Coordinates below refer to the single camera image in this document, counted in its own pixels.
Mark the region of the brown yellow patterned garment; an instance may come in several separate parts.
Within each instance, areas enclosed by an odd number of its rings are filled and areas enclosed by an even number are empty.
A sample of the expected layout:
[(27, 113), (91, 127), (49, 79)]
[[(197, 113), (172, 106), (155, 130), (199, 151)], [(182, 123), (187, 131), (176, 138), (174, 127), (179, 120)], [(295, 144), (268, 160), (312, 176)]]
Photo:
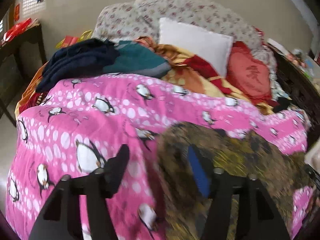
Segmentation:
[(223, 168), (231, 175), (256, 174), (275, 202), (287, 229), (291, 230), (293, 194), (311, 183), (303, 169), (303, 152), (284, 155), (253, 131), (236, 139), (222, 129), (182, 122), (168, 128), (157, 139), (167, 239), (199, 239), (211, 204), (201, 196), (193, 179), (187, 159), (190, 145), (200, 149), (206, 163)]

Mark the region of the pink penguin quilt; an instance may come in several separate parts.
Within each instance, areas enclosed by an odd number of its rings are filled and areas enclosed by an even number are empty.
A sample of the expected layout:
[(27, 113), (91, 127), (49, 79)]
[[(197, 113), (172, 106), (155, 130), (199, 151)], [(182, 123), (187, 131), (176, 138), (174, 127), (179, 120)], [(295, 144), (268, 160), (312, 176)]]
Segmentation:
[(9, 224), (21, 239), (28, 239), (63, 175), (91, 173), (126, 144), (127, 171), (107, 204), (119, 239), (149, 239), (138, 209), (156, 205), (156, 139), (183, 121), (223, 129), (232, 142), (257, 132), (282, 155), (305, 152), (308, 145), (305, 118), (296, 111), (262, 115), (244, 100), (212, 98), (137, 74), (62, 80), (42, 104), (17, 118), (17, 152), (7, 179)]

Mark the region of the blue white patterned cloth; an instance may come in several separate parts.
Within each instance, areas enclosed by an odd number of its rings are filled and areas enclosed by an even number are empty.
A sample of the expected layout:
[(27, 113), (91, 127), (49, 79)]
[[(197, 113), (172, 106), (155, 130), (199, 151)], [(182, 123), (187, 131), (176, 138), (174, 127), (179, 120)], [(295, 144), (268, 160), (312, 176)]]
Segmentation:
[(280, 84), (276, 81), (276, 75), (270, 75), (270, 85), (271, 85), (271, 94), (272, 100), (278, 101), (279, 98), (285, 98), (291, 100), (290, 96), (282, 89)]

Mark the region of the dark carved wooden cabinet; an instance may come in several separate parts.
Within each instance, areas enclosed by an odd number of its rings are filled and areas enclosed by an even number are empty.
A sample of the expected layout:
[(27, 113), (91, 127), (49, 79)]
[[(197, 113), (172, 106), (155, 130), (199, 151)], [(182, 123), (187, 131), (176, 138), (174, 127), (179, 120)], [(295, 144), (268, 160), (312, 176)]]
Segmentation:
[(277, 81), (282, 89), (289, 94), (293, 104), (306, 111), (311, 127), (307, 132), (308, 145), (313, 145), (319, 139), (319, 92), (310, 80), (292, 64), (285, 56), (268, 46), (277, 62)]

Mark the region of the red heart cushion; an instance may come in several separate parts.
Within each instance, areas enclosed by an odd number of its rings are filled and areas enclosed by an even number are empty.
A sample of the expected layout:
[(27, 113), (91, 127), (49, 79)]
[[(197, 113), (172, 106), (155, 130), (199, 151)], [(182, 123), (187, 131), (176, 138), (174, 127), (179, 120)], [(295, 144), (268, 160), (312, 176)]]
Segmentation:
[(262, 61), (253, 57), (244, 42), (233, 43), (226, 80), (241, 90), (255, 105), (272, 99), (269, 69)]

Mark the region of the orange red yellow blanket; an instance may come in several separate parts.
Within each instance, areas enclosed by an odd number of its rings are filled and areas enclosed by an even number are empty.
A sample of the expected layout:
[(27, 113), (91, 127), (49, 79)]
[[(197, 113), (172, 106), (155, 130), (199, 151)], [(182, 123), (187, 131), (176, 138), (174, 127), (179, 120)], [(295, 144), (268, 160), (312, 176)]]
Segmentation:
[[(181, 95), (187, 92), (200, 93), (211, 97), (231, 97), (251, 102), (244, 93), (231, 85), (226, 76), (219, 75), (216, 70), (203, 58), (187, 51), (185, 49), (169, 44), (158, 44), (149, 36), (141, 36), (132, 40), (149, 48), (157, 55), (163, 57), (171, 65), (171, 70), (161, 78), (163, 81), (176, 85), (180, 89)], [(45, 63), (35, 74), (29, 86), (17, 103), (15, 115), (19, 116), (23, 111), (30, 107), (40, 105), (45, 100), (47, 92), (36, 92), (37, 85), (42, 80), (42, 72), (47, 63)], [(60, 80), (63, 84), (73, 89), (78, 87), (86, 77), (70, 78)], [(271, 99), (267, 102), (257, 103), (255, 105), (264, 115), (273, 113), (275, 102)]]

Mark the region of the white square pillow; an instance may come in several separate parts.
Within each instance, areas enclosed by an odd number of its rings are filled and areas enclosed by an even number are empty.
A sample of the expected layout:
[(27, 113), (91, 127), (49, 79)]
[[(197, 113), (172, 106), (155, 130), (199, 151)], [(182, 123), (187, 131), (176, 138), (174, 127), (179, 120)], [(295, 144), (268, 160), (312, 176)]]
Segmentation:
[(206, 60), (225, 77), (234, 39), (231, 36), (207, 31), (201, 27), (176, 22), (169, 18), (159, 19), (159, 43), (188, 50)]

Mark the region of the teal grey garment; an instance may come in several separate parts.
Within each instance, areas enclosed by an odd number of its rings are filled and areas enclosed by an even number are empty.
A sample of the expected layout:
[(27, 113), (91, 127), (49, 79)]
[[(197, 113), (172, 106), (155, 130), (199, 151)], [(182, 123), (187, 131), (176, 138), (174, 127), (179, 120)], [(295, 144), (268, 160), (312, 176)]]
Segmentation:
[(120, 41), (116, 44), (115, 49), (119, 56), (114, 64), (103, 68), (104, 74), (133, 73), (161, 78), (171, 70), (171, 65), (166, 59), (137, 42)]

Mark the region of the dark wooden side table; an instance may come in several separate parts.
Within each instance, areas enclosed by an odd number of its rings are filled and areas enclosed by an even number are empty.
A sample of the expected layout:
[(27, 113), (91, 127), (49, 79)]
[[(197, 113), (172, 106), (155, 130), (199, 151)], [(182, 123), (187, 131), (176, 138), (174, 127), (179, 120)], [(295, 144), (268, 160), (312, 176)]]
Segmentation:
[(32, 27), (27, 28), (24, 32), (18, 34), (11, 41), (5, 42), (4, 45), (1, 46), (1, 64), (7, 57), (13, 55), (22, 80), (24, 82), (27, 82), (30, 81), (30, 78), (25, 71), (20, 54), (20, 48), (25, 42), (28, 42), (30, 44), (37, 44), (42, 64), (45, 64), (47, 62), (43, 42), (42, 25), (39, 22)]

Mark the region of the red bag on table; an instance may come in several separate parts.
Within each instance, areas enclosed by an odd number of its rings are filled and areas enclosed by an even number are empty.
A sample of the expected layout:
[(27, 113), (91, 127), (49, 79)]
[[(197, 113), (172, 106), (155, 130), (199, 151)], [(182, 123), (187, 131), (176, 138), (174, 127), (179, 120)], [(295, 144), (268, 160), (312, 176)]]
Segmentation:
[(11, 29), (9, 29), (4, 35), (3, 35), (3, 39), (2, 42), (10, 42), (11, 40), (13, 40), (16, 36), (20, 35), (21, 33), (23, 33), (28, 26), (32, 23), (32, 19), (28, 18), (23, 22), (20, 22), (16, 25), (14, 25)]

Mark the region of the floral padded headboard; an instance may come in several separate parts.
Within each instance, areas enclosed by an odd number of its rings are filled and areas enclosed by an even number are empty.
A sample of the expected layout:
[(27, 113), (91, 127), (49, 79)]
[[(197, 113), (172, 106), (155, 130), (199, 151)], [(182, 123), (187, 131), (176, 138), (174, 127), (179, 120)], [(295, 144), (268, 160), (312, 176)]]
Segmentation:
[(108, 5), (99, 14), (92, 36), (110, 41), (151, 36), (157, 41), (159, 19), (163, 17), (231, 36), (251, 50), (261, 46), (261, 38), (252, 25), (210, 0), (135, 0)]

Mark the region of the red sign on wall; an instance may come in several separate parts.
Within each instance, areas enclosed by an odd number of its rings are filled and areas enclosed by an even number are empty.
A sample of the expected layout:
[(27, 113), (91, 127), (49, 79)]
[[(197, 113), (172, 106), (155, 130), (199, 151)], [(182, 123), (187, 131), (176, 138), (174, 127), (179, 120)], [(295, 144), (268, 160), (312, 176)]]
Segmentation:
[(14, 21), (17, 22), (20, 19), (20, 3), (15, 6)]

